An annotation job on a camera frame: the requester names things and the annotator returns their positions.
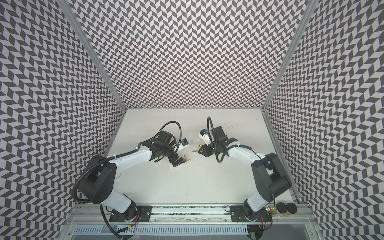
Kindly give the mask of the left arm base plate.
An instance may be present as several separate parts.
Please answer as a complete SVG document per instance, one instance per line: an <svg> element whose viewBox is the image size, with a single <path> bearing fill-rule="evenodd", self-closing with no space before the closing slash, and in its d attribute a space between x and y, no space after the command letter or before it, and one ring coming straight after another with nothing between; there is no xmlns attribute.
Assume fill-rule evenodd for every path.
<svg viewBox="0 0 384 240"><path fill-rule="evenodd" d="M152 214L152 206L133 206L131 205L124 213L112 210L109 222L111 223L135 223L149 222Z"/></svg>

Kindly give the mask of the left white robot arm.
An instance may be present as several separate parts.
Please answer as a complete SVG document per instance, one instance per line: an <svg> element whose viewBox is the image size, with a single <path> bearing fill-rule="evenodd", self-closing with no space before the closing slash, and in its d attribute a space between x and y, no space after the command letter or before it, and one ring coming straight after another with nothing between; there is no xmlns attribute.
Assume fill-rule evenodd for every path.
<svg viewBox="0 0 384 240"><path fill-rule="evenodd" d="M75 182L73 199L77 203L93 203L110 207L115 214L121 214L123 221L131 222L137 215L136 203L127 195L115 189L115 180L120 175L142 163L168 158L176 167L185 163L178 151L189 145L187 139L180 139L167 132L160 131L153 140L140 144L135 150L113 157L94 156Z"/></svg>

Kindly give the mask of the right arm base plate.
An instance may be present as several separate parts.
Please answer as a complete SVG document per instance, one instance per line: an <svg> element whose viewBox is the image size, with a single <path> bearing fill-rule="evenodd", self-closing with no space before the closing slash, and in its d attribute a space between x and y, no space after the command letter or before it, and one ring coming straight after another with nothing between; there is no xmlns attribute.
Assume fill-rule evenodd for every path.
<svg viewBox="0 0 384 240"><path fill-rule="evenodd" d="M232 222L270 222L272 217L267 208L254 212L251 208L241 205L231 205L230 216Z"/></svg>

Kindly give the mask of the white remote with green buttons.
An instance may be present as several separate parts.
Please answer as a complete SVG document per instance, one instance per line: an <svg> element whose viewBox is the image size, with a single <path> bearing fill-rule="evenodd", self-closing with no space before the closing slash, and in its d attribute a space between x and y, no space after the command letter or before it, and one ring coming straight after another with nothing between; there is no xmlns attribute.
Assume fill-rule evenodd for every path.
<svg viewBox="0 0 384 240"><path fill-rule="evenodd" d="M182 155L182 156L172 156L169 159L169 168L174 169L177 167L180 167L186 163L188 163L191 160L189 155Z"/></svg>

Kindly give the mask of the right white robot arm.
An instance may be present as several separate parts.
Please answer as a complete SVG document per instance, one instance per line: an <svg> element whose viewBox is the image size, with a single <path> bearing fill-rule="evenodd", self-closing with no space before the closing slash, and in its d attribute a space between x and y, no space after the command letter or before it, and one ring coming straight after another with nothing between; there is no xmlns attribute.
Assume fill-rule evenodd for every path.
<svg viewBox="0 0 384 240"><path fill-rule="evenodd" d="M249 221L259 221L267 216L267 205L292 187L288 172L275 153L262 154L241 144L235 138L228 138L222 127L209 131L201 130L199 138L204 141L198 153L207 157L219 156L237 159L251 168L255 180L255 193L244 201L244 213Z"/></svg>

